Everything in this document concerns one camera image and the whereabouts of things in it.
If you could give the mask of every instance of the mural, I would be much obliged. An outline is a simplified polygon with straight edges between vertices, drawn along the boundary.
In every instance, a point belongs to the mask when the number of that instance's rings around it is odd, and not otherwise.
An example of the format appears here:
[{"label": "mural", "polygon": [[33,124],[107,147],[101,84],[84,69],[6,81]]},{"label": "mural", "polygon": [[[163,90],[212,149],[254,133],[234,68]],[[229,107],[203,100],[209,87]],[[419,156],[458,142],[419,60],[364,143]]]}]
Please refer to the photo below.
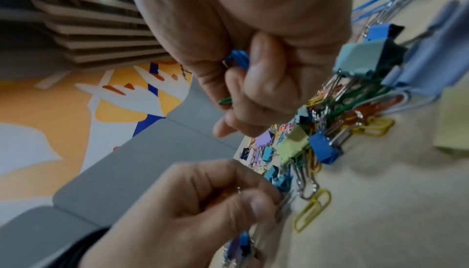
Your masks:
[{"label": "mural", "polygon": [[0,82],[0,225],[163,119],[192,73],[175,61]]}]

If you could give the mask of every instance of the table surface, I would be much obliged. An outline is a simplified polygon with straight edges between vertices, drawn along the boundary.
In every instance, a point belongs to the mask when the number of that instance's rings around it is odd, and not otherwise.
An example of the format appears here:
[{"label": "table surface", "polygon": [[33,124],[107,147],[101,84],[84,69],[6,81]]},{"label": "table surface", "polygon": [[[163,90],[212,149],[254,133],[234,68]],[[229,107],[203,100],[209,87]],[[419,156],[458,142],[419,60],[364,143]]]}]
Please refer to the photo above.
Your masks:
[{"label": "table surface", "polygon": [[[406,27],[397,42],[423,32],[447,1],[415,0],[404,8],[392,19]],[[297,198],[286,221],[256,238],[266,267],[467,267],[469,160],[432,146],[437,111],[435,103],[392,115],[387,135],[347,140],[345,154],[316,175],[332,193],[329,207],[295,233],[293,217],[307,204]],[[221,262],[219,251],[211,267]]]}]

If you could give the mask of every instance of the gray panel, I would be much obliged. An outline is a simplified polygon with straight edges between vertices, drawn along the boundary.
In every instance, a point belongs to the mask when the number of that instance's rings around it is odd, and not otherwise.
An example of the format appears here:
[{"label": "gray panel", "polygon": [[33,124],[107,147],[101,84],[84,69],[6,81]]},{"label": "gray panel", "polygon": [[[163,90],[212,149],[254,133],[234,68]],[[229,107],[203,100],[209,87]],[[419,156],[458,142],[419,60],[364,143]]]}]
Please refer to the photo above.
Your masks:
[{"label": "gray panel", "polygon": [[[167,115],[167,119],[198,131],[212,139],[216,139],[213,136],[213,125],[223,118],[224,115],[225,112],[213,104],[197,79],[194,78],[187,98]],[[243,137],[238,132],[216,140],[238,149]]]},{"label": "gray panel", "polygon": [[0,267],[27,268],[96,228],[50,206],[29,210],[0,228]]},{"label": "gray panel", "polygon": [[232,158],[236,150],[165,119],[60,189],[54,205],[101,226],[115,223],[176,162]]}]

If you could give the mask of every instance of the black sleeve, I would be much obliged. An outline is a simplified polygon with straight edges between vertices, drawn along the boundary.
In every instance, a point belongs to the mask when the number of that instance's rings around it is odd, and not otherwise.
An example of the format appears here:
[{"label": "black sleeve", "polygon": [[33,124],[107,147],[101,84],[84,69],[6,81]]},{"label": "black sleeve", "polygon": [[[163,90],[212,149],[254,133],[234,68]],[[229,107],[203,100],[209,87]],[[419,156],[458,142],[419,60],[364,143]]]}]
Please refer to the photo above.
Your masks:
[{"label": "black sleeve", "polygon": [[60,257],[50,263],[47,268],[77,268],[86,251],[92,247],[110,228],[103,228],[88,234],[74,243]]}]

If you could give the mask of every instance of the person's left hand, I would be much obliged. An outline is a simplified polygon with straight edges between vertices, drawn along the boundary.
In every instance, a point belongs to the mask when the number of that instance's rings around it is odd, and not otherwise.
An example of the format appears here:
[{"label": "person's left hand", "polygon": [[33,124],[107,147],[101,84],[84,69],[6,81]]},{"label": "person's left hand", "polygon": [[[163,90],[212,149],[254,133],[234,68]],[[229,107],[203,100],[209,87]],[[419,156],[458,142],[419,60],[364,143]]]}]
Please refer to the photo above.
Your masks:
[{"label": "person's left hand", "polygon": [[[220,201],[226,193],[233,195]],[[207,267],[229,240],[273,219],[281,199],[269,181],[235,160],[175,165],[85,254],[80,268]]]}]

